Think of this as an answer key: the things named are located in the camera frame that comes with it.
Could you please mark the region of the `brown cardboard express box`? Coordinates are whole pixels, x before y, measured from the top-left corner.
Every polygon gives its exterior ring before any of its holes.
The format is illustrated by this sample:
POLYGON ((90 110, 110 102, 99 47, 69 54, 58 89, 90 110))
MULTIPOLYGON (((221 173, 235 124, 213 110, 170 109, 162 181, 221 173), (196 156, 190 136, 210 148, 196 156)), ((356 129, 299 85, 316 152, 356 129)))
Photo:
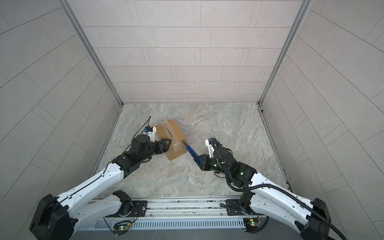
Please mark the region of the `brown cardboard express box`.
POLYGON ((156 134, 160 140, 170 139, 172 141, 166 152, 169 161, 175 160, 187 152, 187 147, 184 145, 186 138, 174 119, 162 122, 156 125, 156 128, 156 134))

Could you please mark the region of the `blue utility knife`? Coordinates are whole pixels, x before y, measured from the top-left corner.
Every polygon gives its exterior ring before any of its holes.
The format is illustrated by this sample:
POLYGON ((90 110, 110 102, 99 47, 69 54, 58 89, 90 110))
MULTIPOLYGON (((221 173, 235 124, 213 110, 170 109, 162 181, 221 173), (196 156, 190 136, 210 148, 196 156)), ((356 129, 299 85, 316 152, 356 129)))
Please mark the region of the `blue utility knife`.
POLYGON ((192 147, 190 147, 186 141, 183 141, 183 144, 186 146, 188 153, 193 157, 194 161, 197 164, 200 164, 202 160, 199 158, 199 155, 192 149, 192 147))

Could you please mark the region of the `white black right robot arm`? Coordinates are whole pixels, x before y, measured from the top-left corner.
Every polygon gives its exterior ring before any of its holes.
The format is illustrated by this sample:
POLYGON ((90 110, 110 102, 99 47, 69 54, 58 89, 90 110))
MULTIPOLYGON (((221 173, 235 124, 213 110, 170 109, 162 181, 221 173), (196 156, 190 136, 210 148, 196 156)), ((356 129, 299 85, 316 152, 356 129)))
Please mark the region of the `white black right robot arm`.
POLYGON ((324 201, 295 195, 238 162, 229 149, 218 147, 210 155, 194 156, 203 171, 225 175, 229 187, 241 193, 227 208, 245 215, 265 215, 297 231, 304 240, 328 240, 331 217, 324 201))

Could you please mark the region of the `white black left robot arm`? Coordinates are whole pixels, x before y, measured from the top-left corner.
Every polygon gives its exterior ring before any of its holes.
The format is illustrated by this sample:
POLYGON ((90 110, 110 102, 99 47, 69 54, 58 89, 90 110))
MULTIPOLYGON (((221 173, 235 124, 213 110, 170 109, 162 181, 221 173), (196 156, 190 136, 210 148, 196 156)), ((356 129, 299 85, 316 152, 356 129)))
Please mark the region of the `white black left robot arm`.
POLYGON ((83 227, 109 215, 122 206, 131 206, 131 198, 117 191, 103 200, 89 202, 113 184, 123 180, 154 155, 166 153, 172 140, 153 141, 138 135, 130 149, 113 159, 98 174, 57 196, 43 197, 30 224, 30 232, 38 240, 68 240, 83 227))

